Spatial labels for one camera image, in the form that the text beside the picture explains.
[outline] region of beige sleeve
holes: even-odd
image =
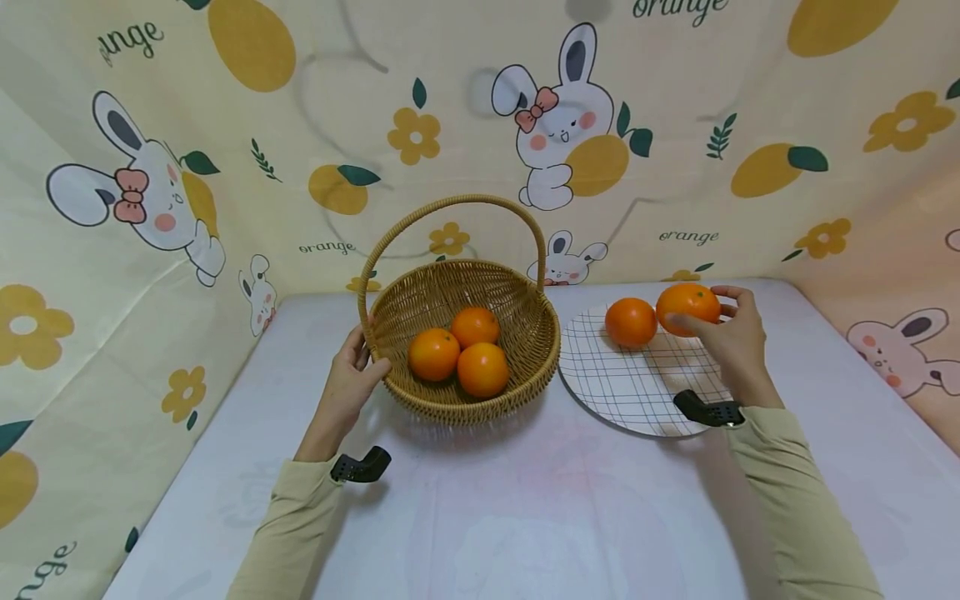
[[[340,498],[335,461],[284,462],[227,600],[299,600]]]
[[[787,600],[881,600],[850,523],[813,463],[797,418],[745,408],[727,430],[736,462],[759,497]]]

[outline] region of orange fruit in basket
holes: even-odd
[[[695,337],[692,331],[669,324],[671,313],[686,314],[708,323],[720,322],[720,300],[710,288],[699,283],[678,283],[663,290],[657,300],[657,319],[663,328],[682,338]]]
[[[510,380],[507,355],[500,346],[478,342],[460,353],[457,376],[460,385],[471,396],[494,397],[507,387]]]
[[[466,349],[478,342],[496,344],[500,337],[500,323],[491,311],[482,306],[470,306],[457,313],[450,325],[450,333]]]
[[[414,375],[427,381],[443,381],[457,368],[460,343],[446,329],[421,331],[407,350],[407,364]]]
[[[654,307],[639,298],[624,298],[611,304],[604,324],[610,339],[624,348],[640,348],[657,335]]]

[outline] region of plate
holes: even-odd
[[[627,350],[607,336],[609,307],[577,315],[561,333],[560,374],[570,392],[597,417],[629,431],[675,438],[708,429],[673,403],[683,390],[704,402],[731,399],[700,340],[660,329],[646,347]]]

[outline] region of hand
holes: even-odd
[[[295,461],[322,463],[336,455],[373,388],[390,372],[390,359],[381,358],[367,369],[369,361],[370,350],[358,325],[333,357],[324,394],[294,456]]]
[[[783,408],[767,371],[764,359],[767,334],[756,310],[754,293],[728,285],[716,285],[710,290],[717,296],[736,300],[736,306],[722,305],[720,312],[729,317],[727,321],[713,324],[680,314],[667,315],[667,320],[700,338],[720,365],[720,380],[730,389],[733,399],[744,406]]]

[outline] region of printed fabric backdrop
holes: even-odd
[[[455,194],[527,206],[551,285],[793,281],[960,452],[958,22],[950,0],[0,2],[0,596],[100,597],[280,301],[355,291],[391,225]],[[453,207],[370,289],[535,254],[516,217]]]

